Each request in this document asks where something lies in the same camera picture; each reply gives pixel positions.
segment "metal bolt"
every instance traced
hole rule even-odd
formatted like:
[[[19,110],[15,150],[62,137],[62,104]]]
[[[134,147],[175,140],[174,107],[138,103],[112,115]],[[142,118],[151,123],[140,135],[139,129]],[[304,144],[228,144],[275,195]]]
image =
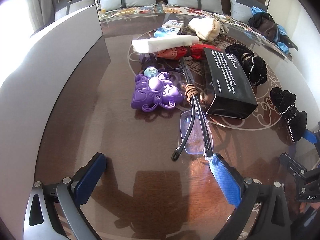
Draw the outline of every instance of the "metal bolt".
[[[279,181],[275,181],[274,184],[275,184],[276,187],[281,187],[281,183]]]
[[[40,181],[36,181],[34,184],[33,184],[33,186],[35,186],[35,187],[39,187],[41,185],[41,182]]]
[[[63,184],[68,184],[71,181],[71,179],[69,177],[65,177],[62,182]]]
[[[246,178],[244,178],[244,182],[246,184],[252,184],[253,180],[251,178],[249,178],[249,177],[246,177]]]

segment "curtain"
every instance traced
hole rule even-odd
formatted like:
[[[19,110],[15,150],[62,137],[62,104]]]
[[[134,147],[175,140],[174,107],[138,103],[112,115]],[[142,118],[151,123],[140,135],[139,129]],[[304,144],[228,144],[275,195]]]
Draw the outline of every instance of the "curtain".
[[[34,31],[54,22],[55,5],[58,0],[26,0]]]

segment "glass tabletop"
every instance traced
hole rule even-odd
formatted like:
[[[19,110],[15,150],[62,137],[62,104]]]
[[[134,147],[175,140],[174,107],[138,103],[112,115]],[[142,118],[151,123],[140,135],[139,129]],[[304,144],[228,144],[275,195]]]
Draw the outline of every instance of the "glass tabletop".
[[[102,22],[103,36],[79,63],[49,117],[35,181],[57,183],[72,176],[96,152],[103,153],[108,158],[106,172],[87,204],[81,206],[102,239],[211,240],[234,210],[203,157],[182,153],[177,162],[171,160],[180,139],[180,115],[190,109],[188,103],[173,110],[157,108],[151,113],[130,107],[134,76],[141,70],[131,41],[152,35],[169,19],[182,20],[187,26],[193,17],[143,14]],[[263,184],[283,182],[290,216],[294,218],[299,206],[294,201],[294,180],[280,166],[278,157],[295,150],[295,146],[285,121],[272,106],[269,92],[272,87],[292,86],[292,78],[288,79],[294,75],[295,66],[262,38],[243,27],[226,25],[229,32],[213,44],[224,49],[240,42],[254,50],[267,63],[268,81],[254,88],[258,108],[247,119],[207,116],[214,152],[219,152],[243,177]],[[167,63],[171,67],[178,64]],[[163,68],[167,63],[159,61]],[[186,63],[201,90],[201,63]],[[178,73],[175,75],[176,80],[184,82]],[[300,148],[308,150],[303,143]],[[250,231],[258,210],[256,205],[242,237]],[[62,212],[59,216],[71,234]]]

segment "bright window light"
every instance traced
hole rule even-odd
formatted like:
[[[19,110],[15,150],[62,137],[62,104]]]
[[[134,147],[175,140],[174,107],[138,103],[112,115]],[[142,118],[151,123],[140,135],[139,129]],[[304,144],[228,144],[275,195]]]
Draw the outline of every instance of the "bright window light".
[[[0,5],[0,87],[19,67],[25,47],[34,33],[25,0],[9,0]]]

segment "small box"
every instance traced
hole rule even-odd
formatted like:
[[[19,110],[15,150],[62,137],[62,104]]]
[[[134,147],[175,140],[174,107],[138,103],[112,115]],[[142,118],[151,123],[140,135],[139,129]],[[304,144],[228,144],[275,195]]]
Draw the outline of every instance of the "small box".
[[[245,119],[258,106],[249,80],[236,56],[204,48],[207,114]]]
[[[184,22],[182,21],[175,21],[175,20],[169,20],[162,26],[168,26],[168,27],[178,27],[181,29],[181,32],[183,31],[184,28]]]
[[[155,34],[154,37],[164,37],[167,35],[177,35],[181,33],[181,29],[178,27],[167,27],[167,26],[162,26],[159,28]]]

